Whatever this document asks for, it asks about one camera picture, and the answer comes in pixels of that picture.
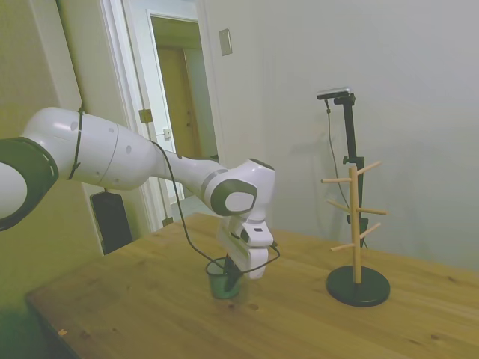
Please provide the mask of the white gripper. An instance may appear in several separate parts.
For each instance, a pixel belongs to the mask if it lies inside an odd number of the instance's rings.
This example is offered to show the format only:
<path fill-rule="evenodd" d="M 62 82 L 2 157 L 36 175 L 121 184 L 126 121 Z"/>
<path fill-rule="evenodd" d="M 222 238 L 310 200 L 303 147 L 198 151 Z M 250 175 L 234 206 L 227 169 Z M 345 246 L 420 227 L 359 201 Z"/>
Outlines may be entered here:
<path fill-rule="evenodd" d="M 228 254 L 223 264 L 226 292 L 239 292 L 241 271 L 251 280 L 263 277 L 270 246 L 270 231 L 265 221 L 221 220 L 217 238 Z"/>

